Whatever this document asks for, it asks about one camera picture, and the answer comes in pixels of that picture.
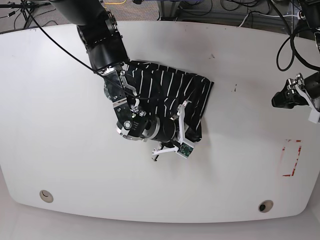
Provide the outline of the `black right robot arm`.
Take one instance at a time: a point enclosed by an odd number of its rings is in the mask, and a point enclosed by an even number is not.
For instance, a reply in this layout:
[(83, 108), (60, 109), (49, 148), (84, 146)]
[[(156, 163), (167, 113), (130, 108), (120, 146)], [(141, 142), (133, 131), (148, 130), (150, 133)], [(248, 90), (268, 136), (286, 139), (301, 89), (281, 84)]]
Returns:
[(150, 114), (147, 108), (153, 103), (160, 104), (168, 96), (164, 94), (154, 73), (151, 74), (147, 97), (141, 97), (141, 88), (124, 70), (124, 65), (133, 65), (117, 28), (115, 17), (98, 0), (52, 0), (54, 7), (72, 24), (77, 26), (89, 57), (89, 69), (104, 79), (105, 95), (112, 101), (117, 117), (116, 130), (120, 136), (132, 141), (157, 141), (152, 158), (174, 152), (187, 159), (195, 144), (185, 136), (185, 101), (178, 105), (172, 117)]

